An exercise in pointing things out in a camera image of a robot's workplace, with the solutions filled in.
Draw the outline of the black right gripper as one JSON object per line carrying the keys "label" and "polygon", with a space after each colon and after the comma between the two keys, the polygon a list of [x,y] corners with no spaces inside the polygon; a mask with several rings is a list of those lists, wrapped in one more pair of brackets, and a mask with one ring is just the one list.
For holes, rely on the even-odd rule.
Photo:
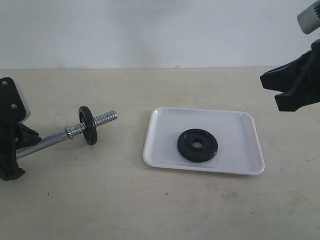
{"label": "black right gripper", "polygon": [[260,76],[262,87],[283,92],[275,96],[280,112],[295,112],[320,101],[320,39],[297,59]]}

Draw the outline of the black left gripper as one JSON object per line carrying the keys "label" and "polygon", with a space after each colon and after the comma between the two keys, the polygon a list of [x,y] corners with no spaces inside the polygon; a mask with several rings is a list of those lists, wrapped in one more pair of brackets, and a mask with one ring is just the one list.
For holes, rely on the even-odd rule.
{"label": "black left gripper", "polygon": [[0,123],[0,179],[13,181],[25,174],[19,167],[16,157],[16,149],[22,149],[37,145],[42,138],[39,133],[17,123],[14,126],[9,122]]}

